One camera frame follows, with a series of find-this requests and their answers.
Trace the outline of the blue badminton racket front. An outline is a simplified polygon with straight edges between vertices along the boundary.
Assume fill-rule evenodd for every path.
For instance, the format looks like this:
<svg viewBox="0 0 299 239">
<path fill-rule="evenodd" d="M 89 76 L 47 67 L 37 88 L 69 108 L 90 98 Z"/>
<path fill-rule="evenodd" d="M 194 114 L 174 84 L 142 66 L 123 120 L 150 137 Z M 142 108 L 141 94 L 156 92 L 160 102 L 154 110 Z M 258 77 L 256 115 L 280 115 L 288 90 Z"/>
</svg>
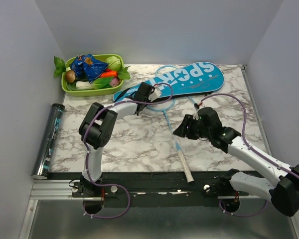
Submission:
<svg viewBox="0 0 299 239">
<path fill-rule="evenodd" d="M 189 166 L 187 164 L 187 161 L 185 159 L 185 155 L 182 151 L 182 148 L 179 145 L 179 142 L 177 141 L 175 135 L 173 134 L 173 129 L 172 129 L 169 117 L 167 115 L 167 111 L 170 110 L 174 105 L 175 105 L 175 99 L 172 99 L 172 100 L 170 100 L 168 102 L 165 102 L 163 104 L 149 105 L 149 106 L 147 106 L 147 108 L 149 110 L 153 111 L 153 112 L 162 112 L 163 113 L 163 115 L 165 117 L 165 120 L 167 122 L 167 125 L 169 127 L 169 130 L 171 132 L 171 135 L 173 137 L 173 140 L 174 140 L 174 143 L 175 143 L 175 149 L 176 149 L 179 161 L 181 163 L 183 172 L 185 174 L 187 183 L 191 183 L 191 182 L 194 182 L 194 178 L 191 174 L 191 171 L 190 171 Z"/>
</svg>

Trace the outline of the black shuttlecock tube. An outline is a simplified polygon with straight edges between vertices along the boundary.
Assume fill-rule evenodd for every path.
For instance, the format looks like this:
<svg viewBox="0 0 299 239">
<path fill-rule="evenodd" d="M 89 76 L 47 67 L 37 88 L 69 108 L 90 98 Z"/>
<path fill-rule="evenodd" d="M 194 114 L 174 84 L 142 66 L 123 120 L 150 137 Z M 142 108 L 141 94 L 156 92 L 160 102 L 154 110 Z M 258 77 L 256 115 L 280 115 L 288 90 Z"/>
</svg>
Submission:
<svg viewBox="0 0 299 239">
<path fill-rule="evenodd" d="M 47 179 L 48 177 L 56 137 L 59 133 L 64 111 L 65 106 L 62 104 L 54 103 L 51 105 L 47 124 L 43 132 L 43 138 L 31 175 L 33 179 L 40 180 Z"/>
</svg>

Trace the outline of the blue racket cover bag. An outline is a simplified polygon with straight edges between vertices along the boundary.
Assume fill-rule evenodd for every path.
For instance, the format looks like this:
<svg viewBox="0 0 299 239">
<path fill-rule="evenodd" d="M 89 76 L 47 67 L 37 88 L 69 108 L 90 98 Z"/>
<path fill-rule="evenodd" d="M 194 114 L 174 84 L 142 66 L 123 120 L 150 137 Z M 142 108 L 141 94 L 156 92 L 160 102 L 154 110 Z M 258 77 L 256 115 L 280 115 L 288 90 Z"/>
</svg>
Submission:
<svg viewBox="0 0 299 239">
<path fill-rule="evenodd" d="M 222 71 L 213 63 L 197 62 L 163 74 L 156 74 L 145 83 L 159 87 L 162 95 L 157 100 L 168 97 L 177 98 L 220 90 L 224 83 Z M 114 93 L 113 100 L 121 101 L 125 98 L 134 99 L 134 94 L 140 84 Z"/>
</svg>

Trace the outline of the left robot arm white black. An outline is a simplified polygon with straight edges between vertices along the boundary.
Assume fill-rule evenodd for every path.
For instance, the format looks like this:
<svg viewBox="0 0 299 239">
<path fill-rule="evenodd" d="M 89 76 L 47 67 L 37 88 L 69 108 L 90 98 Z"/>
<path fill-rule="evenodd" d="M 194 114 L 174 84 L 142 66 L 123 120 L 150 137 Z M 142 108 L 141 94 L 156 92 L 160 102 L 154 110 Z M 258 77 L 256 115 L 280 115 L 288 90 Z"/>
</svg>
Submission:
<svg viewBox="0 0 299 239">
<path fill-rule="evenodd" d="M 87 149 L 84 169 L 77 188 L 79 193 L 87 193 L 88 196 L 94 197 L 102 193 L 105 187 L 120 188 L 127 192 L 122 185 L 100 182 L 104 146 L 109 142 L 117 120 L 139 114 L 160 95 L 158 88 L 143 82 L 134 93 L 122 96 L 112 104 L 106 106 L 93 103 L 90 106 L 79 127 L 81 140 Z"/>
</svg>

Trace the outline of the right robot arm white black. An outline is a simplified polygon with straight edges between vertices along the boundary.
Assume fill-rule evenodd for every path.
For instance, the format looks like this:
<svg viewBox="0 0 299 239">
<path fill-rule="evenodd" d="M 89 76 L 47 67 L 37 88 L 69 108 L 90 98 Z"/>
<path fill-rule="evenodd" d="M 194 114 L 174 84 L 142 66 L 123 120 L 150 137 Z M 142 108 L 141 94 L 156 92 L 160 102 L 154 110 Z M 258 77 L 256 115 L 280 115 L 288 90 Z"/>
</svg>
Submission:
<svg viewBox="0 0 299 239">
<path fill-rule="evenodd" d="M 222 125 L 211 107 L 201 108 L 197 115 L 185 115 L 173 132 L 178 137 L 207 139 L 214 147 L 248 164 L 261 177 L 232 169 L 221 178 L 218 195 L 246 192 L 270 201 L 283 215 L 292 217 L 299 210 L 299 165 L 292 167 L 245 142 L 242 135 Z"/>
</svg>

